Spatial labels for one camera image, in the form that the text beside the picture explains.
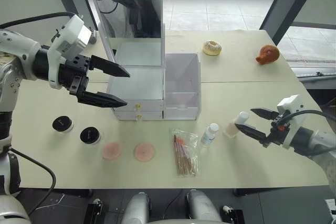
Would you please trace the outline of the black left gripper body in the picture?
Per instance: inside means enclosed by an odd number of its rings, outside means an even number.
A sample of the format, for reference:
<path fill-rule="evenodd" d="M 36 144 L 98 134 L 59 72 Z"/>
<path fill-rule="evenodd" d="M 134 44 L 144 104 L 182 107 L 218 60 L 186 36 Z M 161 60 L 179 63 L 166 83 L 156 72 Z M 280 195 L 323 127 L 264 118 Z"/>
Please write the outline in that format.
<path fill-rule="evenodd" d="M 65 87 L 71 95 L 88 96 L 86 91 L 89 78 L 87 72 L 90 66 L 90 58 L 77 55 L 71 60 L 59 65 L 58 82 Z"/>

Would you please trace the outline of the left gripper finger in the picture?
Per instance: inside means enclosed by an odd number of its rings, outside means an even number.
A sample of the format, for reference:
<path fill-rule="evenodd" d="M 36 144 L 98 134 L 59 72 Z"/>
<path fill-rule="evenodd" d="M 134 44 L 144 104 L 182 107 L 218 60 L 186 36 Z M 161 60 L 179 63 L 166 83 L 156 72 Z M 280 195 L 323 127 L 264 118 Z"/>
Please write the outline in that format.
<path fill-rule="evenodd" d="M 128 103 L 114 95 L 97 92 L 92 93 L 83 91 L 77 94 L 79 103 L 96 106 L 100 108 L 119 108 L 126 106 Z"/>
<path fill-rule="evenodd" d="M 92 55 L 90 58 L 90 70 L 99 69 L 103 73 L 114 77 L 130 77 L 129 72 L 121 65 Z"/>

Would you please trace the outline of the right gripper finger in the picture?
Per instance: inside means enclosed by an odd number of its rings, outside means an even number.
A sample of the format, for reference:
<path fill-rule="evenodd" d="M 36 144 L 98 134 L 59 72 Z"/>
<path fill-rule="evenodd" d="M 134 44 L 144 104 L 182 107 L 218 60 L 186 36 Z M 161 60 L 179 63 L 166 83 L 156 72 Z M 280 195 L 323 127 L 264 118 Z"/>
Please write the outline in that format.
<path fill-rule="evenodd" d="M 237 127 L 237 129 L 244 133 L 245 135 L 257 140 L 259 143 L 261 144 L 269 144 L 269 141 L 267 140 L 267 136 L 265 133 L 257 130 L 255 127 L 252 127 L 248 124 L 239 124 L 239 123 L 235 123 L 235 126 Z"/>
<path fill-rule="evenodd" d="M 250 110 L 253 113 L 255 113 L 258 117 L 266 119 L 266 120 L 274 121 L 278 117 L 277 111 L 273 111 L 267 108 L 253 108 Z"/>

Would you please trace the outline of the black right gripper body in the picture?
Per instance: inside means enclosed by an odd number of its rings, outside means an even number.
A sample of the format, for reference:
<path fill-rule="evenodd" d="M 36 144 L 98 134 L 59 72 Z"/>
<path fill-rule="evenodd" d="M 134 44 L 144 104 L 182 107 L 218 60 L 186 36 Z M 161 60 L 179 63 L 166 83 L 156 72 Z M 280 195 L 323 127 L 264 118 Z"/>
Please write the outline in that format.
<path fill-rule="evenodd" d="M 287 121 L 282 121 L 282 119 L 287 115 L 289 115 L 289 112 L 284 112 L 282 114 L 271 112 L 270 115 L 266 117 L 266 119 L 271 120 L 271 129 L 269 135 L 262 143 L 263 147 L 268 147 L 271 143 L 276 145 L 283 144 L 289 132 L 289 123 Z"/>

